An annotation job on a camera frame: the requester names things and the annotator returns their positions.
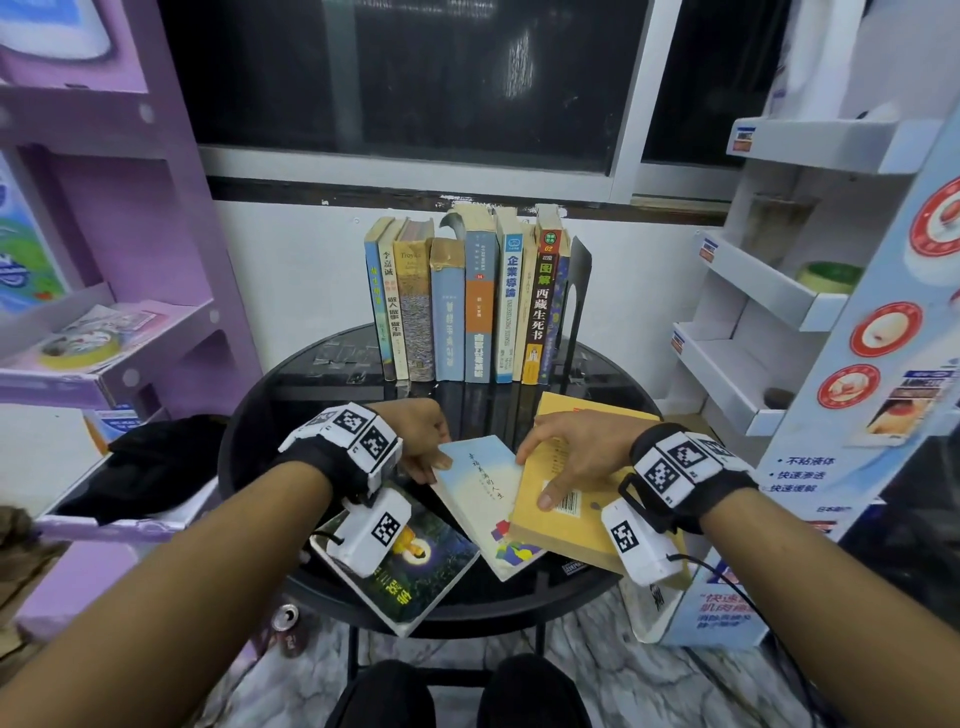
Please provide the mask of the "blue and white box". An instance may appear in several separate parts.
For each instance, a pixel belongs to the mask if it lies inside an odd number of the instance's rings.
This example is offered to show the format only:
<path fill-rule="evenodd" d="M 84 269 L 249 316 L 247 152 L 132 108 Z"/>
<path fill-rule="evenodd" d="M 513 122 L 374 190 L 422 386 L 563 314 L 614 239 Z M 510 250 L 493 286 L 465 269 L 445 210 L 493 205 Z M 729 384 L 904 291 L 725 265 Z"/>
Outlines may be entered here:
<path fill-rule="evenodd" d="M 700 566 L 678 602 L 659 644 L 671 648 L 750 650 L 768 633 L 766 622 L 732 585 L 738 577 L 723 559 L 713 569 Z"/>

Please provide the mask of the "person's left forearm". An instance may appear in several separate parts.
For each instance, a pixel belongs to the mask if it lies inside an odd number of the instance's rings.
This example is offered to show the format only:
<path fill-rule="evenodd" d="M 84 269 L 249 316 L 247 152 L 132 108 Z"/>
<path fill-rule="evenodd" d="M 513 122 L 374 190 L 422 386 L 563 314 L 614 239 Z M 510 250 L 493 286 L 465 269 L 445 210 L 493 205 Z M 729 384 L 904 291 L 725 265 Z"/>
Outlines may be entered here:
<path fill-rule="evenodd" d="M 331 495 L 316 468 L 285 463 L 157 547 L 0 689 L 0 728 L 183 728 Z"/>

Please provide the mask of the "person's right forearm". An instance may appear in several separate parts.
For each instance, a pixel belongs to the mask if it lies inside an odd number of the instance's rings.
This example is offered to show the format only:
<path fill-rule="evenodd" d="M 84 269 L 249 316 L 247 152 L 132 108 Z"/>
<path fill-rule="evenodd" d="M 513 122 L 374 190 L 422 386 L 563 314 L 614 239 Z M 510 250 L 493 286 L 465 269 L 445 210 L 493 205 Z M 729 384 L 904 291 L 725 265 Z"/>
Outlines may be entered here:
<path fill-rule="evenodd" d="M 763 492 L 700 518 L 765 622 L 854 728 L 960 728 L 960 633 Z"/>

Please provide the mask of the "person's right leg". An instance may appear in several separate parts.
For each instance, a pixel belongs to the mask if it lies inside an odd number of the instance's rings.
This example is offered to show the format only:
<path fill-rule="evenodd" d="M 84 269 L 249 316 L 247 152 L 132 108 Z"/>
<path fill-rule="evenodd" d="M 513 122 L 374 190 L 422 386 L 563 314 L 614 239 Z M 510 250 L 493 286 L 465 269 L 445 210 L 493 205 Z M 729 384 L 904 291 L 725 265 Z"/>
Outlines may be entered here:
<path fill-rule="evenodd" d="M 580 691 L 546 658 L 501 661 L 484 688 L 476 728 L 593 728 Z"/>

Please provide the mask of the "dark green book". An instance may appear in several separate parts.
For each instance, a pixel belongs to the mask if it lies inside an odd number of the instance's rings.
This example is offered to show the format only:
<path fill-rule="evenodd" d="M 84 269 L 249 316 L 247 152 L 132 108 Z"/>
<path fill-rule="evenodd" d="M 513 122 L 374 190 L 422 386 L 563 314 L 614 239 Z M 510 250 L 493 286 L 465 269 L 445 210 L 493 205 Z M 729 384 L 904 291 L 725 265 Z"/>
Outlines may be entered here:
<path fill-rule="evenodd" d="M 321 552 L 326 536 L 345 511 L 332 516 L 308 540 L 313 556 L 326 564 L 354 596 L 396 637 L 410 637 L 479 558 L 478 547 L 417 501 L 405 488 L 412 515 L 373 575 L 360 578 Z"/>

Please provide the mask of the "person's left hand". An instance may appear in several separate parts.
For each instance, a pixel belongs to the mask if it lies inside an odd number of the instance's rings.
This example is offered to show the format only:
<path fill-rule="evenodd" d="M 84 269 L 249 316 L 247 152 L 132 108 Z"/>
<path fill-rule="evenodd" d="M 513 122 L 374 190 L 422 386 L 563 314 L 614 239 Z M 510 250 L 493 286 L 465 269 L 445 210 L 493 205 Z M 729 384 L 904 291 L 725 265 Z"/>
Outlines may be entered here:
<path fill-rule="evenodd" d="M 438 402 L 429 397 L 412 397 L 380 402 L 374 409 L 403 441 L 400 467 L 405 455 L 436 455 L 434 474 L 449 470 L 452 460 L 440 445 L 450 443 L 450 429 Z"/>

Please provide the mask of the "pale blue paperback book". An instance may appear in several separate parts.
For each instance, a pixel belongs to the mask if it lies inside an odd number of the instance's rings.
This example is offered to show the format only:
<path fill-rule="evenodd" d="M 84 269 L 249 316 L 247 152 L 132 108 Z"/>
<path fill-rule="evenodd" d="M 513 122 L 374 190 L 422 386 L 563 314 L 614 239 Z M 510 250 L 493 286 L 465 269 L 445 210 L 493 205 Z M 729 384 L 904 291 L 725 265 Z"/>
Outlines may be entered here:
<path fill-rule="evenodd" d="M 543 557 L 544 549 L 509 536 L 522 479 L 510 448 L 489 435 L 442 443 L 439 450 L 451 464 L 435 470 L 432 489 L 493 575 L 505 583 Z"/>

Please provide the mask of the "yellow paperback book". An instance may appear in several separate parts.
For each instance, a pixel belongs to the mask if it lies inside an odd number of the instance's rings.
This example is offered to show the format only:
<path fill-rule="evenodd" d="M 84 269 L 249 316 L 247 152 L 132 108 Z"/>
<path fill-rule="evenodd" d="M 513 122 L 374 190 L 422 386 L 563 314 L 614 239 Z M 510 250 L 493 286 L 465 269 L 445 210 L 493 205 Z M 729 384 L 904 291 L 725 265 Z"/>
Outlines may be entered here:
<path fill-rule="evenodd" d="M 605 480 L 588 481 L 586 491 L 570 491 L 551 511 L 542 511 L 538 498 L 567 460 L 568 447 L 559 439 L 541 443 L 528 456 L 509 516 L 510 540 L 626 576 L 602 522 L 602 510 L 618 498 L 618 486 L 634 473 L 633 469 L 625 467 Z"/>

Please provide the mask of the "black cloth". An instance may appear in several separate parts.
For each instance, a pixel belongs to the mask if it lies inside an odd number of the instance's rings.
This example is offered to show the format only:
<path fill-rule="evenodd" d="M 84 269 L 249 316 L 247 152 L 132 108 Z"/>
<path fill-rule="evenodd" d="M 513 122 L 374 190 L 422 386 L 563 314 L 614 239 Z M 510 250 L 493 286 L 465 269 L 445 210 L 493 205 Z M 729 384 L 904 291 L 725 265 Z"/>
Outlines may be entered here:
<path fill-rule="evenodd" d="M 108 446 L 102 465 L 54 506 L 55 516 L 99 527 L 144 520 L 185 504 L 214 479 L 228 420 L 219 415 L 156 420 Z"/>

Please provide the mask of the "drink can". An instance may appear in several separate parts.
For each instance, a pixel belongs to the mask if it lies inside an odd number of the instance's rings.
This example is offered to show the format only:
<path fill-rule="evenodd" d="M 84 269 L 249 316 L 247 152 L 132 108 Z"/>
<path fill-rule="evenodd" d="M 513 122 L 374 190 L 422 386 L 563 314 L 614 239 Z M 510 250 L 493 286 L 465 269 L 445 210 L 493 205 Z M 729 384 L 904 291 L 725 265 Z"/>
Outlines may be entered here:
<path fill-rule="evenodd" d="M 284 603 L 277 607 L 270 619 L 271 643 L 287 659 L 295 659 L 304 653 L 307 638 L 304 615 L 295 603 Z"/>

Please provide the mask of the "purple display shelf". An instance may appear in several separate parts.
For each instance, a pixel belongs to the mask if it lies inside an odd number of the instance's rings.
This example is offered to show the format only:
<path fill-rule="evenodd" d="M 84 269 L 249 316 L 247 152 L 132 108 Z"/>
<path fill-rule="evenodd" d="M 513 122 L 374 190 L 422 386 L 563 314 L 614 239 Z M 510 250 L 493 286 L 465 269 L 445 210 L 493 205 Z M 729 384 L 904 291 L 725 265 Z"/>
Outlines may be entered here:
<path fill-rule="evenodd" d="M 43 343 L 109 329 L 86 370 Z M 261 367 L 158 0 L 0 0 L 0 504 L 158 543 L 218 502 L 99 526 L 53 508 L 144 424 L 229 416 Z"/>

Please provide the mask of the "orange-yellow book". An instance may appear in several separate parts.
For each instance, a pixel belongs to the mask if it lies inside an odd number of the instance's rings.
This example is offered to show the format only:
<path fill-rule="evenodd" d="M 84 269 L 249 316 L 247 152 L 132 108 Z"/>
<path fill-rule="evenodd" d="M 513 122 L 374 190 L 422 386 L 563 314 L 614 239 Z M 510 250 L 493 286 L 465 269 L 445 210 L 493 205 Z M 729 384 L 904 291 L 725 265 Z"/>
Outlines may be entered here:
<path fill-rule="evenodd" d="M 608 441 L 630 448 L 643 432 L 662 423 L 645 412 L 547 392 L 540 397 L 533 428 L 545 429 L 544 438 L 586 444 Z"/>

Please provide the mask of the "window with white frame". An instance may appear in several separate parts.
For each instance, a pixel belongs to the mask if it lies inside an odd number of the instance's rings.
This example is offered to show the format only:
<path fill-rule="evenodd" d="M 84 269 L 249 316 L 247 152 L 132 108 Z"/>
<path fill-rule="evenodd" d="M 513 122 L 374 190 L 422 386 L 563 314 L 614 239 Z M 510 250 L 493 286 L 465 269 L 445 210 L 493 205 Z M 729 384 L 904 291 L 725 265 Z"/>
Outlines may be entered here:
<path fill-rule="evenodd" d="M 208 175 L 730 200 L 790 0 L 157 0 Z"/>

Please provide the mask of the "row of standing books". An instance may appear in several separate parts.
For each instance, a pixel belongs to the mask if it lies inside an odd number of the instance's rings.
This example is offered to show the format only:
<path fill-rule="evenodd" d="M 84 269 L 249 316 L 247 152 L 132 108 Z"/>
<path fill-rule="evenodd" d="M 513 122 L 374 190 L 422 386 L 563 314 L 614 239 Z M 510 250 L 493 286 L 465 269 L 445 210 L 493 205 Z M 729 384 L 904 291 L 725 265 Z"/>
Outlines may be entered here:
<path fill-rule="evenodd" d="M 455 202 L 439 222 L 383 216 L 363 238 L 376 352 L 388 383 L 547 386 L 574 264 L 588 252 L 554 203 Z"/>

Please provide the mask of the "white cardboard display shelf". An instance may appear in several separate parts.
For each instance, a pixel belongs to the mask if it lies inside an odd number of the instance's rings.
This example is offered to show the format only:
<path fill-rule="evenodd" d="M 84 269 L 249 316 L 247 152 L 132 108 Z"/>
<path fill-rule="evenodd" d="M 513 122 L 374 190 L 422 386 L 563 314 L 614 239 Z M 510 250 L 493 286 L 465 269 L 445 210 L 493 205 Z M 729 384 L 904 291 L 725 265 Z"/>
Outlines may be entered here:
<path fill-rule="evenodd" d="M 663 411 L 700 415 L 762 491 L 835 541 L 960 396 L 960 90 L 933 118 L 735 121 L 745 160 L 726 223 L 695 232 L 705 276 Z M 820 201 L 782 263 L 740 246 L 754 195 Z M 804 263 L 864 268 L 849 295 Z"/>

